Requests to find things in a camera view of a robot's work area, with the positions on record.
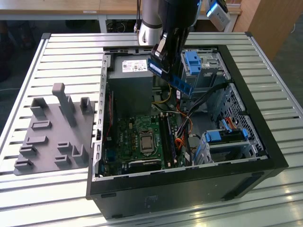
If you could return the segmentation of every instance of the ram slot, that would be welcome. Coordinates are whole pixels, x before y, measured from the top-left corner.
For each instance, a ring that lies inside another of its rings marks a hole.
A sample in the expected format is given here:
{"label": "ram slot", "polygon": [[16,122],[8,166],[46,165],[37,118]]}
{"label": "ram slot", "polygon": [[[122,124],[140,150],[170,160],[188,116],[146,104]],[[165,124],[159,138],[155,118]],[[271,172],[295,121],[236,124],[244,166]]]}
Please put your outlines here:
{"label": "ram slot", "polygon": [[171,130],[167,116],[159,114],[159,128],[162,141],[164,165],[168,168],[173,166],[173,153],[171,150]]}

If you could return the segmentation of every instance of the blue plastic clip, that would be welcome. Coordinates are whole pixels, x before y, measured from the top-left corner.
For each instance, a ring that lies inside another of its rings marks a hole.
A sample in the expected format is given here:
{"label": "blue plastic clip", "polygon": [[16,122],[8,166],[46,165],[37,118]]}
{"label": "blue plastic clip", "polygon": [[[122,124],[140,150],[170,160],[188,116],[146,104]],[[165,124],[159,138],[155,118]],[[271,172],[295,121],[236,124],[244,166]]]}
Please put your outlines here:
{"label": "blue plastic clip", "polygon": [[205,133],[205,139],[206,139],[206,142],[210,142],[210,136],[209,136],[208,132]]}
{"label": "blue plastic clip", "polygon": [[248,132],[246,129],[242,129],[242,133],[243,133],[243,136],[244,138],[247,140],[248,139]]}
{"label": "blue plastic clip", "polygon": [[199,75],[201,71],[201,59],[196,51],[185,51],[185,61],[191,75]]}
{"label": "blue plastic clip", "polygon": [[209,135],[211,142],[222,140],[219,131],[208,131],[207,134]]}

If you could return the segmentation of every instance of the aluminum slotted table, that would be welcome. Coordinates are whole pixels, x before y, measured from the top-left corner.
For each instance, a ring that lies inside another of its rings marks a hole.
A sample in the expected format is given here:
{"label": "aluminum slotted table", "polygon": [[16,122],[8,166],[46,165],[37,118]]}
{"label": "aluminum slotted table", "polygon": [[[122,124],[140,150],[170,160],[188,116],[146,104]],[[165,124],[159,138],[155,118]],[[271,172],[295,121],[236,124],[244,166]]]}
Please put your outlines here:
{"label": "aluminum slotted table", "polygon": [[43,36],[0,137],[0,226],[301,225],[303,111],[254,38],[244,33],[194,33],[187,40],[187,44],[227,45],[290,166],[244,197],[107,221],[95,203],[85,199],[87,168],[13,175],[32,115],[32,99],[42,96],[47,103],[58,102],[51,90],[53,83],[62,82],[74,102],[83,96],[97,102],[103,47],[134,46],[136,38],[133,34]]}

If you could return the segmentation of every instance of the yellow wire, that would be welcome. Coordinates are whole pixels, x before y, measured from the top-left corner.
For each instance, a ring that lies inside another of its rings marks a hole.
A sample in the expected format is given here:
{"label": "yellow wire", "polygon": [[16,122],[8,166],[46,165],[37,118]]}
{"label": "yellow wire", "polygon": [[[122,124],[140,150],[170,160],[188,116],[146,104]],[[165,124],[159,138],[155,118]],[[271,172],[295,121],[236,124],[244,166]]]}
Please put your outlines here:
{"label": "yellow wire", "polygon": [[169,85],[169,96],[168,96],[168,98],[165,99],[165,100],[163,100],[163,101],[152,102],[152,104],[162,104],[162,103],[165,103],[165,102],[169,101],[170,97],[171,97],[171,86]]}

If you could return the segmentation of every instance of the floor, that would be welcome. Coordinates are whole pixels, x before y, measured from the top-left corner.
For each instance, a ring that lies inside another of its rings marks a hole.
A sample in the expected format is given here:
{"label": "floor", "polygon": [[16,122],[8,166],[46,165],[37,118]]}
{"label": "floor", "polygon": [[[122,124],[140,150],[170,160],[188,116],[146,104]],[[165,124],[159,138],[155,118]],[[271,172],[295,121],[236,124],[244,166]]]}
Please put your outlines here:
{"label": "floor", "polygon": [[295,24],[295,30],[289,34],[273,65],[291,90],[297,101],[303,106],[303,14]]}
{"label": "floor", "polygon": [[[100,32],[97,21],[87,21],[85,25],[74,29],[67,28],[64,21],[32,22],[31,26],[34,27],[33,34],[37,43],[44,32]],[[295,27],[294,32],[289,35],[273,60],[273,65],[292,91],[299,104],[303,106],[303,65],[300,60],[303,53],[303,15],[300,16]],[[18,95],[18,88],[22,86],[24,77],[35,54],[35,50],[35,48],[29,51],[16,50],[12,60],[9,62],[12,75],[10,78],[0,83],[0,134]]]}

